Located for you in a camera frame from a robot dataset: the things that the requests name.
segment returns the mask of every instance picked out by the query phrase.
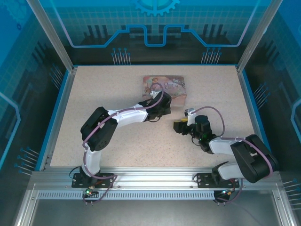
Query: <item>work surface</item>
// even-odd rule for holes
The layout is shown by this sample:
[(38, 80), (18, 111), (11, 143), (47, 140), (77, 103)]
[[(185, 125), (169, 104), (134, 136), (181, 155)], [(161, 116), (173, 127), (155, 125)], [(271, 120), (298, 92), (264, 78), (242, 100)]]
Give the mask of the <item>work surface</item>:
[[(142, 101), (143, 77), (181, 75), (187, 98), (183, 108), (172, 108), (159, 122), (135, 123), (115, 131), (103, 150), (101, 166), (111, 167), (205, 167), (234, 161), (229, 155), (210, 155), (192, 144), (190, 136), (173, 130), (173, 121), (184, 109), (203, 106), (217, 108), (224, 117), (225, 137), (246, 137), (254, 133), (235, 66), (79, 66), (75, 75), (51, 167), (73, 167), (83, 162), (80, 128), (100, 106), (123, 109)], [(222, 132), (219, 115), (207, 115), (211, 129)]]

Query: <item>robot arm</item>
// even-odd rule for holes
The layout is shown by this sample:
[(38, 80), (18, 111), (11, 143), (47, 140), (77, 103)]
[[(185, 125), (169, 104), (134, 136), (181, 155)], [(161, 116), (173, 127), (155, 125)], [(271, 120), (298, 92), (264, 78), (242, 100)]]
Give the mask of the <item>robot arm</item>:
[[(100, 129), (98, 129), (87, 141), (87, 157), (86, 165), (89, 172), (96, 175), (100, 171), (100, 159), (102, 150), (109, 144), (115, 129), (126, 126), (135, 122), (145, 122), (161, 117), (166, 114), (170, 114), (171, 97), (166, 92), (163, 93), (161, 101), (152, 108), (147, 108), (159, 101), (161, 92), (152, 92), (153, 99), (139, 102), (133, 106), (133, 110), (121, 111), (121, 110), (106, 110), (103, 107), (98, 107), (93, 114), (89, 117), (86, 123), (82, 126), (80, 132), (82, 134), (82, 140), (84, 141), (90, 133), (97, 127), (97, 125), (104, 119), (113, 115), (115, 116), (108, 119)], [(81, 174), (90, 177), (85, 170), (84, 166), (81, 166)]]
[[(233, 155), (237, 162), (222, 163), (213, 169), (212, 177), (218, 183), (231, 178), (245, 178), (251, 183), (269, 175), (269, 167), (258, 152), (246, 144), (235, 139), (223, 139), (213, 134), (207, 116), (196, 115), (194, 109), (185, 110), (186, 118), (174, 122), (174, 130), (182, 135), (191, 135), (198, 140), (200, 148), (209, 154)], [(276, 158), (267, 149), (257, 135), (250, 135), (246, 141), (257, 147), (272, 166), (272, 170), (279, 169)]]

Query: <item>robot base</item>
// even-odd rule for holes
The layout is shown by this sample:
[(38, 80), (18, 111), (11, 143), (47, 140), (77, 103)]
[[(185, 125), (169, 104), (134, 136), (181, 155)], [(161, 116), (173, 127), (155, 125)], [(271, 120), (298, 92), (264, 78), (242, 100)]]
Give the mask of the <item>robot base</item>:
[[(212, 176), (212, 173), (198, 173), (194, 177), (198, 188), (233, 188), (233, 183), (230, 180), (219, 180)], [(235, 188), (239, 188), (239, 182), (235, 182)]]
[[(113, 173), (98, 173), (98, 177), (109, 177), (113, 176)], [(71, 187), (73, 188), (87, 188), (94, 186), (95, 188), (108, 188), (111, 184), (111, 179), (100, 180), (96, 178), (91, 178), (82, 173), (75, 173), (73, 175), (73, 182)]]

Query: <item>gear graphic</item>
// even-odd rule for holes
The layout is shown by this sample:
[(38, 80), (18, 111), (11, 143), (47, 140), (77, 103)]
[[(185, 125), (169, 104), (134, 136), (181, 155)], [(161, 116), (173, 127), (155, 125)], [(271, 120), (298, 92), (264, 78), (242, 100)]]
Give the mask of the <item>gear graphic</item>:
[(146, 15), (157, 16), (164, 13), (169, 13), (170, 9), (175, 9), (175, 5), (180, 3), (180, 0), (133, 0), (136, 5), (136, 9), (140, 9), (141, 13)]
[(21, 23), (27, 14), (26, 0), (0, 0), (0, 6), (6, 6), (7, 11), (17, 23)]

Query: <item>blue wall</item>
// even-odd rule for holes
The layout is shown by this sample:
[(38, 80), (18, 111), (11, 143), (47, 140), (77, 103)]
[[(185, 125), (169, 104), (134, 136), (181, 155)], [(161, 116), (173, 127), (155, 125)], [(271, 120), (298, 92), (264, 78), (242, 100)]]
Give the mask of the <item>blue wall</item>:
[(246, 66), (271, 151), (285, 182), (301, 180), (300, 12), (299, 0), (284, 0)]
[(16, 0), (10, 3), (9, 1), (2, 2), (0, 0), (0, 65), (15, 43), (22, 27), (32, 14), (30, 7), (25, 1), (23, 4), (18, 4), (19, 1)]
[(113, 64), (113, 48), (128, 48), (133, 64), (202, 63), (206, 48), (216, 48), (209, 52), (222, 53), (218, 63), (235, 64), (269, 2), (43, 0), (42, 5), (75, 64)]

